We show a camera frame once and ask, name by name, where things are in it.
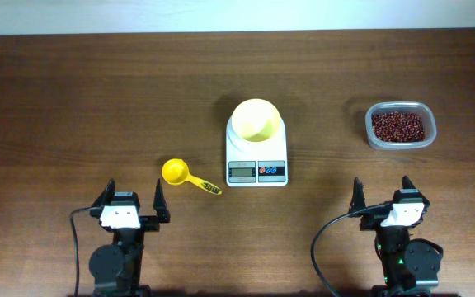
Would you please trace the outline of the yellow measuring scoop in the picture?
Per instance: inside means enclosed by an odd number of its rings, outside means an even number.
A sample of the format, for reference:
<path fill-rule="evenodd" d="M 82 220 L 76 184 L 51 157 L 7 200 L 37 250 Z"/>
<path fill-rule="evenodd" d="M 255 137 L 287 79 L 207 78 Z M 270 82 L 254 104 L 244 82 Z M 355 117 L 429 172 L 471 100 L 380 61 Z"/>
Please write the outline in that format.
<path fill-rule="evenodd" d="M 189 182 L 211 194 L 222 194 L 222 190 L 215 184 L 192 175 L 186 162 L 179 158 L 169 159 L 163 164 L 162 176 L 168 184 L 173 186 L 179 186 L 185 182 Z"/>

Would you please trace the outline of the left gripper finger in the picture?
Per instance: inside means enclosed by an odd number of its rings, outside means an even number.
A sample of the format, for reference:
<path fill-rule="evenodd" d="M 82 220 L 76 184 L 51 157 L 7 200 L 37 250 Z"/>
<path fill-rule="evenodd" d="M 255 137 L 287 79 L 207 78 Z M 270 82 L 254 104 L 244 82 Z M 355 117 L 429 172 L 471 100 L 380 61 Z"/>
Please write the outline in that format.
<path fill-rule="evenodd" d="M 156 189 L 153 199 L 153 209 L 156 211 L 156 216 L 159 223 L 169 223 L 171 215 L 167 208 L 167 203 L 164 198 L 161 180 L 157 179 Z"/>
<path fill-rule="evenodd" d="M 114 194 L 115 194 L 115 180 L 110 179 L 104 191 L 95 199 L 91 207 L 96 208 L 96 207 L 109 205 L 113 199 Z"/>

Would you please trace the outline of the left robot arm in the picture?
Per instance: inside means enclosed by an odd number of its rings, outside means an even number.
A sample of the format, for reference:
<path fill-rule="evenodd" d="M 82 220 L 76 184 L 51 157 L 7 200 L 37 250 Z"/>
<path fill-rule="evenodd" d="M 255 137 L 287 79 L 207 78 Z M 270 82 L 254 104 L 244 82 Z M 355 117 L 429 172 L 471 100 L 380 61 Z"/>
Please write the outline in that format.
<path fill-rule="evenodd" d="M 94 277 L 94 296 L 152 295 L 149 285 L 140 283 L 144 237 L 146 233 L 159 231 L 161 224 L 171 220 L 159 181 L 153 209 L 154 215 L 141 215 L 138 194 L 116 191 L 113 180 L 93 202 L 90 216 L 98 219 L 99 225 L 113 235 L 112 243 L 95 250 L 88 263 Z"/>

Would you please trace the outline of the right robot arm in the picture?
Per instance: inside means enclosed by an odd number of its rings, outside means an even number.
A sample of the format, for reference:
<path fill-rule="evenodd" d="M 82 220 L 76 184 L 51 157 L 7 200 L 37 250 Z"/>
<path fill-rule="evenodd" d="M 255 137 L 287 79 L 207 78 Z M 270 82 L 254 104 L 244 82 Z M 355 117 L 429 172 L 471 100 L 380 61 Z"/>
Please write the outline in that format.
<path fill-rule="evenodd" d="M 429 207 L 408 177 L 390 201 L 372 206 L 365 204 L 362 182 L 354 180 L 348 215 L 360 219 L 360 230 L 375 232 L 374 249 L 383 268 L 384 284 L 374 286 L 372 296 L 430 296 L 439 285 L 443 248 L 410 234 Z"/>

